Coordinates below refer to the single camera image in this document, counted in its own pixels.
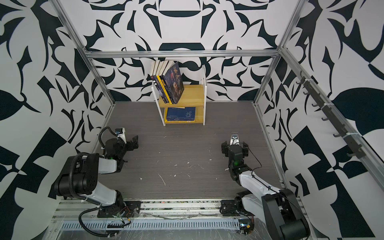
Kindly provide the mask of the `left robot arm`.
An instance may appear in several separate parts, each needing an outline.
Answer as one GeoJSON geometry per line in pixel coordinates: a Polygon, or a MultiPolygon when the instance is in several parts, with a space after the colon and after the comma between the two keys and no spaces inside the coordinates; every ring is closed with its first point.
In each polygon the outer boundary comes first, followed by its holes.
{"type": "Polygon", "coordinates": [[[106,155],[78,154],[67,159],[53,184],[54,193],[60,197],[77,198],[101,207],[124,207],[121,193],[99,182],[100,175],[115,174],[123,169],[124,156],[139,147],[139,136],[125,142],[118,137],[105,144],[106,155]]]}

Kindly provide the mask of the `purple Guiguzi portrait book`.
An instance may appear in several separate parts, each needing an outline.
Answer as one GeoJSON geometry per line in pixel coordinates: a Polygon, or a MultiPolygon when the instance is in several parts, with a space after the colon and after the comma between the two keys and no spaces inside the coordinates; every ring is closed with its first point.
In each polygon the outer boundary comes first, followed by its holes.
{"type": "MultiPolygon", "coordinates": [[[[159,64],[160,64],[160,60],[156,60],[156,61],[159,61],[158,62],[158,64],[157,64],[157,70],[158,70],[158,67],[159,67],[159,64]]],[[[158,92],[159,92],[159,94],[160,94],[160,97],[163,99],[163,102],[165,103],[165,104],[167,104],[168,103],[168,100],[167,100],[167,98],[166,98],[166,96],[165,96],[165,93],[164,93],[164,91],[163,91],[163,88],[162,88],[162,86],[161,86],[161,84],[160,84],[160,81],[159,81],[159,79],[158,79],[158,77],[157,77],[157,71],[156,71],[156,74],[155,74],[155,83],[154,83],[154,85],[156,86],[156,88],[157,88],[157,90],[158,90],[158,92]]]]}

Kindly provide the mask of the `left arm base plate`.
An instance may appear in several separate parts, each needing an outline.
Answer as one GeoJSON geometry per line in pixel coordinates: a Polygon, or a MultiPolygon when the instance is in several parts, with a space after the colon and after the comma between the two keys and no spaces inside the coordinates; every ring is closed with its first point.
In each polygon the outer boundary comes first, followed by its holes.
{"type": "Polygon", "coordinates": [[[141,201],[124,201],[123,204],[114,204],[101,207],[98,212],[98,218],[112,218],[119,214],[123,218],[135,217],[140,213],[141,201]]]}

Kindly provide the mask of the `navy book yellow label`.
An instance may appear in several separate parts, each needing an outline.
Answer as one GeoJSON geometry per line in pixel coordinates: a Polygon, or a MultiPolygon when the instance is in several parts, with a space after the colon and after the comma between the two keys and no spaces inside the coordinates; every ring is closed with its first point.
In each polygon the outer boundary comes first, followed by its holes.
{"type": "Polygon", "coordinates": [[[187,121],[193,122],[195,120],[196,108],[167,108],[166,120],[167,121],[187,121]]]}

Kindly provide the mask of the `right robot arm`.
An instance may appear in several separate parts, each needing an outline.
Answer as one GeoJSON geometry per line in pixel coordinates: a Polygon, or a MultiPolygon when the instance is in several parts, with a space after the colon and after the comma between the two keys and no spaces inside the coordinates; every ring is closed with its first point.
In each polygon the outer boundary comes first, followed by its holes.
{"type": "Polygon", "coordinates": [[[245,189],[235,198],[235,211],[263,222],[273,240],[309,239],[310,226],[295,194],[272,186],[245,164],[245,157],[251,153],[249,146],[233,138],[230,143],[222,143],[221,150],[229,160],[232,180],[245,189]]]}

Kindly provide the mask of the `black Murphy's law book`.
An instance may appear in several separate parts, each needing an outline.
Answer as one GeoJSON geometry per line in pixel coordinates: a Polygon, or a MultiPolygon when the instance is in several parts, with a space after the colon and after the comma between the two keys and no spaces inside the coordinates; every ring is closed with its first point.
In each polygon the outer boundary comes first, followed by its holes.
{"type": "Polygon", "coordinates": [[[176,104],[176,100],[174,98],[173,92],[171,90],[171,67],[175,64],[174,61],[163,61],[162,69],[161,69],[161,77],[163,79],[163,85],[167,91],[167,95],[169,98],[169,103],[171,105],[176,104]]]}

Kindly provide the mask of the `yellow cartoon cover book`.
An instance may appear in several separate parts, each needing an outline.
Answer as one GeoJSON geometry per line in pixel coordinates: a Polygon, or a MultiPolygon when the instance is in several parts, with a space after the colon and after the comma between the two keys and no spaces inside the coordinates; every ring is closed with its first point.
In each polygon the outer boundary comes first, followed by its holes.
{"type": "Polygon", "coordinates": [[[165,77],[164,77],[166,68],[168,65],[168,61],[157,60],[155,65],[156,65],[155,77],[156,77],[156,80],[158,81],[158,85],[160,86],[161,94],[163,96],[163,101],[166,104],[172,104],[172,100],[171,100],[170,94],[168,93],[168,89],[167,89],[165,77]]]}

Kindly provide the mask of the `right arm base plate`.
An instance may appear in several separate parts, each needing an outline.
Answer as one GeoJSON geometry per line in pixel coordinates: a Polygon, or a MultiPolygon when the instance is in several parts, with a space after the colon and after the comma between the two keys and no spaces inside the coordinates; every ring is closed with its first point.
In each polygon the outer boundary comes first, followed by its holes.
{"type": "Polygon", "coordinates": [[[254,216],[259,219],[265,217],[262,203],[257,199],[249,197],[245,197],[240,200],[222,200],[219,211],[225,217],[254,216]]]}

